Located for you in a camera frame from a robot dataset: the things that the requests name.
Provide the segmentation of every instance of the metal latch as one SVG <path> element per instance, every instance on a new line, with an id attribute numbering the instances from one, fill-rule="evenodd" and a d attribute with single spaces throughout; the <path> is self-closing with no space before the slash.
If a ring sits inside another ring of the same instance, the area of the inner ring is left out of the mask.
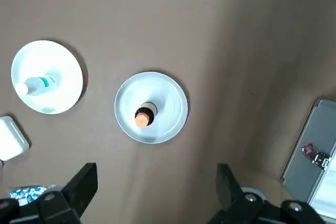
<path id="1" fill-rule="evenodd" d="M 316 164 L 322 170 L 326 170 L 330 164 L 330 155 L 324 152 L 314 150 L 313 144 L 308 144 L 302 148 L 303 155 L 313 164 Z"/>

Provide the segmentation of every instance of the white round dish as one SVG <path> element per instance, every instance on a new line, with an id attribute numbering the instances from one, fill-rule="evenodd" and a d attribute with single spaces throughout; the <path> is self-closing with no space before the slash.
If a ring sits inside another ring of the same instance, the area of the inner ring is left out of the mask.
<path id="1" fill-rule="evenodd" d="M 33 96 L 18 94 L 33 110 L 43 114 L 59 114 L 78 101 L 83 88 L 83 75 L 78 61 L 64 46 L 49 40 L 28 43 L 19 50 L 12 63 L 12 84 L 16 87 L 30 77 L 56 74 L 58 88 Z"/>
<path id="2" fill-rule="evenodd" d="M 135 112 L 145 102 L 158 109 L 153 123 L 137 127 Z M 158 72 L 138 73 L 118 90 L 114 112 L 123 131 L 131 138 L 147 144 L 158 144 L 173 138 L 184 126 L 188 102 L 181 86 L 172 78 Z"/>

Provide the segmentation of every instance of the bottle with teal label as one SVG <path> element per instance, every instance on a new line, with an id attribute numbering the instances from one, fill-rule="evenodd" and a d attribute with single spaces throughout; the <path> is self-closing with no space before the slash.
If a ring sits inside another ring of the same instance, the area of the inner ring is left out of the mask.
<path id="1" fill-rule="evenodd" d="M 40 95 L 57 89 L 59 80 L 56 75 L 46 74 L 43 77 L 30 77 L 15 85 L 18 95 Z"/>

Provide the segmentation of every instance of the small bottle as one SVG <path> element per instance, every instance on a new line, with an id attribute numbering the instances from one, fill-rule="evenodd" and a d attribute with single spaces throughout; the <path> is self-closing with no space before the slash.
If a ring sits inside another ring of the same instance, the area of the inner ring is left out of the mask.
<path id="1" fill-rule="evenodd" d="M 30 77 L 15 85 L 18 95 L 40 95 L 58 87 L 58 78 L 52 74 L 43 77 Z"/>
<path id="2" fill-rule="evenodd" d="M 147 127 L 153 123 L 156 115 L 156 106 L 151 102 L 145 102 L 135 113 L 135 123 L 140 128 Z"/>

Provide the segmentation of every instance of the blue patterned package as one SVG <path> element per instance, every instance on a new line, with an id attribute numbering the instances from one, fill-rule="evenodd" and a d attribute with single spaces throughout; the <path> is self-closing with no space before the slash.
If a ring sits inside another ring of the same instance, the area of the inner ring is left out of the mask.
<path id="1" fill-rule="evenodd" d="M 10 198 L 19 201 L 20 206 L 24 206 L 28 203 L 33 202 L 38 197 L 40 197 L 46 190 L 55 187 L 52 186 L 29 186 L 15 188 L 10 192 Z"/>

